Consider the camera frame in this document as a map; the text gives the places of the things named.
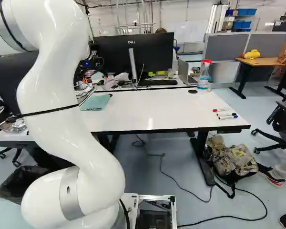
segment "white desk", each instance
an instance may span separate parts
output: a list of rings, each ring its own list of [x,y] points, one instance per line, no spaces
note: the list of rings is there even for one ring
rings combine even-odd
[[[229,112],[235,111],[214,92],[198,90],[197,94],[190,94],[188,90],[115,92],[104,110],[82,113],[93,133],[184,132],[185,129],[209,131],[250,127],[241,116],[219,120],[213,109],[227,107]]]
[[[114,152],[119,136],[122,134],[191,132],[198,131],[197,138],[190,142],[198,157],[206,183],[214,185],[213,175],[204,162],[203,151],[208,132],[238,133],[250,128],[250,124],[233,110],[214,92],[198,90],[190,94],[190,88],[170,90],[116,91],[102,111],[82,111],[88,129],[95,134],[100,143]],[[102,92],[97,96],[108,94]],[[213,109],[227,108],[236,112],[238,118],[219,120]],[[7,134],[0,132],[0,146],[13,148],[36,147],[30,135]],[[113,135],[109,142],[107,135]]]

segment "black cable on floor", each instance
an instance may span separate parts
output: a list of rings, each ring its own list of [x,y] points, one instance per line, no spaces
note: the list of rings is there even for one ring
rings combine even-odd
[[[122,208],[123,208],[123,212],[124,212],[124,215],[125,215],[125,219],[126,219],[126,228],[127,229],[130,229],[130,221],[129,221],[129,216],[128,216],[128,211],[123,203],[123,201],[120,199],[120,203],[122,205]]]
[[[217,175],[216,177],[222,182],[224,183],[225,185],[229,186],[227,183],[223,182]],[[235,188],[236,190],[239,190],[239,191],[242,191],[242,192],[246,192],[246,193],[249,193],[251,194],[252,196],[254,196],[255,198],[257,198],[264,206],[265,208],[265,214],[264,216],[262,217],[259,217],[257,219],[245,219],[245,218],[241,218],[241,217],[236,217],[236,216],[217,216],[217,217],[213,217],[213,218],[209,218],[209,219],[205,219],[205,220],[202,220],[202,221],[199,221],[199,222],[196,222],[196,223],[191,223],[191,224],[184,224],[184,225],[180,225],[180,226],[177,226],[177,228],[184,228],[184,227],[190,227],[190,226],[195,226],[197,224],[201,224],[201,223],[204,223],[204,222],[207,222],[207,221],[211,221],[211,220],[214,220],[214,219],[221,219],[221,218],[232,218],[232,219],[239,219],[239,220],[243,220],[243,221],[259,221],[259,220],[262,220],[264,218],[267,217],[268,215],[268,209],[266,207],[266,205],[264,204],[264,202],[258,197],[256,196],[255,194],[253,194],[252,192],[249,192],[247,190],[243,190],[243,189],[240,189],[240,188]]]
[[[210,189],[210,198],[209,198],[208,200],[201,199],[201,198],[200,198],[199,196],[197,196],[195,193],[193,193],[193,192],[191,192],[191,191],[189,191],[189,190],[187,190],[187,189],[181,187],[181,186],[179,185],[179,183],[178,183],[172,176],[170,176],[170,175],[168,175],[168,174],[166,174],[165,172],[162,171],[162,160],[163,160],[163,157],[165,157],[165,154],[161,154],[161,155],[149,154],[149,153],[146,151],[146,149],[145,149],[146,141],[142,140],[138,135],[136,135],[136,137],[138,138],[138,141],[133,142],[133,143],[132,143],[133,146],[135,146],[135,147],[143,147],[145,153],[146,153],[148,156],[159,156],[159,157],[160,157],[160,160],[161,160],[161,161],[160,161],[160,167],[159,167],[159,169],[160,169],[160,172],[161,172],[162,174],[164,174],[165,176],[167,176],[167,177],[169,177],[170,179],[172,179],[172,180],[176,183],[176,185],[177,185],[181,190],[183,190],[183,191],[185,191],[185,192],[187,192],[187,193],[190,193],[191,195],[193,195],[194,197],[196,197],[196,198],[199,199],[200,201],[202,201],[202,202],[204,202],[204,203],[208,203],[208,202],[211,201],[211,198],[212,198],[212,190],[213,190],[213,187],[214,187],[214,186],[212,186],[211,189]]]
[[[189,190],[187,190],[187,189],[181,187],[181,186],[178,184],[178,182],[177,182],[173,177],[171,177],[170,175],[168,175],[168,174],[166,174],[165,172],[162,171],[162,160],[163,160],[163,157],[164,157],[164,156],[165,156],[165,154],[163,154],[163,156],[161,157],[161,161],[160,161],[160,172],[161,172],[162,174],[164,174],[164,175],[166,175],[167,177],[169,177],[170,179],[172,179],[172,180],[176,183],[176,185],[177,185],[181,190],[183,190],[183,191],[185,191],[185,192],[187,192],[187,193],[192,194],[194,197],[196,197],[196,198],[199,199],[200,201],[202,201],[202,202],[204,202],[204,203],[208,203],[208,202],[211,201],[211,198],[212,198],[212,190],[213,190],[213,187],[214,187],[214,186],[212,186],[211,189],[210,189],[210,198],[209,198],[208,200],[201,199],[201,198],[198,197],[195,193],[193,193],[193,192],[191,192],[191,191],[189,191]]]

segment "blue storage bin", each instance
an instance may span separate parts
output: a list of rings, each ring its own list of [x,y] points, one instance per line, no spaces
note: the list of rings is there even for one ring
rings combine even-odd
[[[250,21],[243,21],[242,28],[250,28],[251,22]]]
[[[234,21],[233,27],[234,27],[235,29],[240,29],[240,28],[243,27],[243,22],[242,22],[242,21]]]
[[[225,15],[226,15],[226,16],[232,16],[232,15],[233,15],[233,10],[227,10],[227,11],[225,12]]]
[[[248,9],[238,9],[239,16],[245,16],[248,13]]]
[[[255,13],[256,13],[256,10],[257,10],[257,9],[248,9],[247,15],[249,15],[249,16],[254,16]]]

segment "computer monitor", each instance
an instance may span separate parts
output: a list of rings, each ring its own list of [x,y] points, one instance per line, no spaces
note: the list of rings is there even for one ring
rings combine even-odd
[[[174,33],[95,37],[97,54],[108,73],[131,73],[129,48],[133,48],[137,72],[167,71],[172,68]]]
[[[39,51],[24,52],[0,57],[0,96],[8,109],[20,114],[16,91],[23,77],[34,65]]]

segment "dell monitor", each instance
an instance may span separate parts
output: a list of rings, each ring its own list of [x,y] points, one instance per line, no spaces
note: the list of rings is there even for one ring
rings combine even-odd
[[[172,68],[174,33],[153,33],[95,37],[98,56],[108,73],[131,73],[129,48],[133,48],[137,74],[167,71]]]

